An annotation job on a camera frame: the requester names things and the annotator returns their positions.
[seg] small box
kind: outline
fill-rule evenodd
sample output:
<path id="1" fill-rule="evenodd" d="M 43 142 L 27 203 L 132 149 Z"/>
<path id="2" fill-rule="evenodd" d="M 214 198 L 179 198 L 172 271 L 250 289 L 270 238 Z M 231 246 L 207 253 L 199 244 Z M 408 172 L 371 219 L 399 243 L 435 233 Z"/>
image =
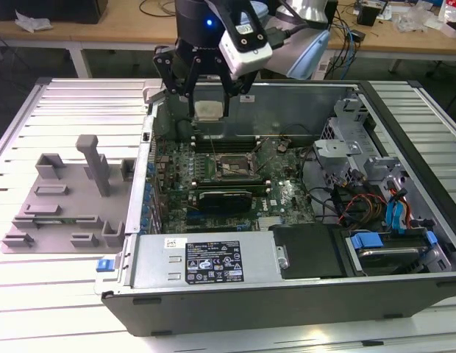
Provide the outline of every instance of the small box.
<path id="1" fill-rule="evenodd" d="M 441 32 L 444 33 L 447 37 L 456 38 L 456 23 L 447 22 L 441 27 Z"/>
<path id="2" fill-rule="evenodd" d="M 372 27 L 380 11 L 382 11 L 380 4 L 372 1 L 364 2 L 357 15 L 357 24 Z"/>

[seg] screw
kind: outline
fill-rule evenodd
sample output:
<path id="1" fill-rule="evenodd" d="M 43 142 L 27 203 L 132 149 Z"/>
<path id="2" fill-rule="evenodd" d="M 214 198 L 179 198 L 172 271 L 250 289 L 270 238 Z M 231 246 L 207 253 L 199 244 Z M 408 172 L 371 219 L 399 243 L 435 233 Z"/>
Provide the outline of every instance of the screw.
<path id="1" fill-rule="evenodd" d="M 285 270 L 288 268 L 288 261 L 284 257 L 279 258 L 279 267 L 282 270 Z"/>

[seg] power supply label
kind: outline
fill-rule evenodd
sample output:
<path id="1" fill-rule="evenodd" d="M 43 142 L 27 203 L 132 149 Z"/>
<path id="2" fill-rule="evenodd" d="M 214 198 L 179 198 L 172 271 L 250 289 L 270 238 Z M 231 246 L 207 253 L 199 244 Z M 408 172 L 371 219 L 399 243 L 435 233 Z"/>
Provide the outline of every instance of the power supply label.
<path id="1" fill-rule="evenodd" d="M 189 285 L 244 282 L 239 241 L 185 244 L 185 281 Z"/>

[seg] wooden table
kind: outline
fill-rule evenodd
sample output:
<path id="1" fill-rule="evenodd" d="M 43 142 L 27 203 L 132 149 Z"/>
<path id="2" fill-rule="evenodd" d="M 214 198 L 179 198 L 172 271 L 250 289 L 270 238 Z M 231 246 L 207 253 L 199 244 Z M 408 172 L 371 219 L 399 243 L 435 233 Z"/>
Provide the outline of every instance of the wooden table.
<path id="1" fill-rule="evenodd" d="M 341 16 L 352 29 L 364 32 L 366 38 L 359 52 L 360 57 L 456 60 L 456 39 L 448 38 L 435 29 L 427 33 L 398 33 L 390 21 L 375 22 L 373 27 L 357 25 L 356 17 L 344 11 L 351 0 L 340 0 Z M 28 33 L 12 21 L 0 22 L 0 36 L 11 46 L 64 48 L 70 51 L 78 77 L 91 77 L 83 49 L 153 50 L 156 45 L 171 45 L 177 31 L 174 18 L 153 18 L 138 9 L 140 0 L 109 0 L 105 14 L 98 24 L 69 24 L 54 22 L 53 29 Z M 144 5 L 144 10 L 162 13 L 155 0 Z M 332 30 L 329 50 L 322 62 L 341 50 L 343 38 L 339 30 Z"/>

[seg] white sticker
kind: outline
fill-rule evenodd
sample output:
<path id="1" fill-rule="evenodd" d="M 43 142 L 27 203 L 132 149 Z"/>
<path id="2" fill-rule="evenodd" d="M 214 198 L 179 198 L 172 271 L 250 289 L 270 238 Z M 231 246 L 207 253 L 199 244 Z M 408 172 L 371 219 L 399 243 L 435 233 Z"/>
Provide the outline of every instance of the white sticker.
<path id="1" fill-rule="evenodd" d="M 164 249 L 184 249 L 187 238 L 165 238 Z"/>
<path id="2" fill-rule="evenodd" d="M 249 33 L 253 33 L 252 27 L 250 24 L 240 24 L 236 26 L 236 30 L 240 35 L 247 35 Z"/>
<path id="3" fill-rule="evenodd" d="M 254 103 L 256 96 L 240 96 L 240 103 Z"/>

